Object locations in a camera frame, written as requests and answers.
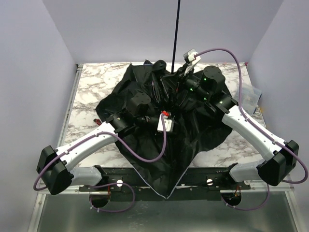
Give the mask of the lavender folding umbrella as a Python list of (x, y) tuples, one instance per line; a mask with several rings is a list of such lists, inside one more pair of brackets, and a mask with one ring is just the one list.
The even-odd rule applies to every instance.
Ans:
[(163, 60), (130, 64), (96, 107), (113, 126), (116, 146), (156, 194), (168, 198), (199, 152), (222, 144), (231, 128), (209, 97), (230, 97), (216, 66), (167, 70)]

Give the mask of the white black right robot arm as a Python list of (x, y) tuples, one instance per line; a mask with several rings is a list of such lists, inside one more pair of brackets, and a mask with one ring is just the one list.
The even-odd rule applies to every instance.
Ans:
[(206, 111), (215, 119), (229, 126), (245, 138), (262, 156), (256, 162), (235, 164), (229, 169), (234, 182), (262, 180), (277, 186), (296, 166), (299, 145), (284, 141), (258, 124), (225, 90), (225, 76), (216, 66), (207, 66), (196, 73), (183, 65), (163, 80), (176, 82), (177, 92), (185, 89), (204, 102)]

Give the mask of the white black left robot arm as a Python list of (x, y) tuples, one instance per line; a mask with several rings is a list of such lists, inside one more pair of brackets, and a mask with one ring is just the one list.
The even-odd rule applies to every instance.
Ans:
[(98, 166), (78, 167), (77, 165), (99, 149), (120, 142), (127, 151), (144, 162), (155, 162), (157, 158), (143, 158), (129, 147), (124, 138), (137, 128), (159, 129), (164, 122), (161, 113), (152, 111), (151, 98), (137, 93), (126, 101), (124, 107), (114, 113), (105, 113), (102, 124), (85, 136), (58, 148), (50, 145), (40, 154), (37, 165), (38, 177), (34, 190), (48, 190), (57, 195), (70, 186), (96, 186), (106, 184), (106, 174)]

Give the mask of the red black cutter tool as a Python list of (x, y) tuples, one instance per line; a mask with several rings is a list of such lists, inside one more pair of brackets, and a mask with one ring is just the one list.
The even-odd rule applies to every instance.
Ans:
[(97, 124), (97, 125), (100, 125), (101, 124), (101, 121), (99, 119), (94, 119), (94, 122)]

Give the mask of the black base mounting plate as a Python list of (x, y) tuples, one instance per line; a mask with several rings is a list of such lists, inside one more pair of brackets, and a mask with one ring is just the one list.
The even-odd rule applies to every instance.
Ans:
[(248, 190), (249, 184), (227, 179), (227, 168), (188, 168), (167, 199), (155, 193), (133, 168), (103, 168), (106, 183), (117, 180), (129, 184), (136, 194), (136, 201), (219, 201), (221, 191)]

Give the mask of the aluminium frame rail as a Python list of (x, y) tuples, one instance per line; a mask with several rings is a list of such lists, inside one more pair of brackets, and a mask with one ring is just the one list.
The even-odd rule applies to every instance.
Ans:
[(79, 195), (77, 187), (70, 187), (58, 195), (51, 195), (47, 190), (39, 191), (30, 219), (29, 232), (50, 231), (49, 227), (69, 221), (72, 199)]

